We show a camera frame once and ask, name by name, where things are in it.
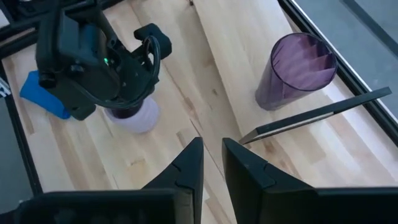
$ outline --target blue sponge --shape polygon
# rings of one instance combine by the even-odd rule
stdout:
[[[59,118],[70,118],[70,113],[62,102],[39,85],[38,71],[29,72],[19,96],[43,107]]]

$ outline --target light wood board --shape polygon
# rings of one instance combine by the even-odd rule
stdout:
[[[142,11],[153,14],[163,7],[155,6],[157,9],[142,5]],[[187,2],[174,1],[173,7],[165,8],[162,15],[170,22],[162,23],[160,28],[172,39],[174,51],[163,62],[160,82],[153,94],[160,106],[160,119],[147,134],[131,134],[117,127],[102,108],[97,108],[84,121],[63,121],[21,99],[18,92],[27,74],[36,69],[35,46],[2,60],[45,192],[140,189],[166,168],[195,136],[202,135],[205,140],[202,223],[236,223],[219,168],[221,137],[240,138],[238,126],[206,37],[199,29],[198,17],[194,8],[185,6]],[[152,21],[141,14],[146,20],[142,22],[129,1],[117,4],[105,14],[129,50],[140,44],[133,36],[134,30],[161,18]],[[218,158],[218,166],[212,156]]]
[[[277,111],[264,111],[254,92],[273,45],[292,32],[278,2],[200,0],[195,7],[242,135],[352,96],[336,77],[323,90]],[[397,185],[398,150],[362,106],[250,146],[314,186]]]

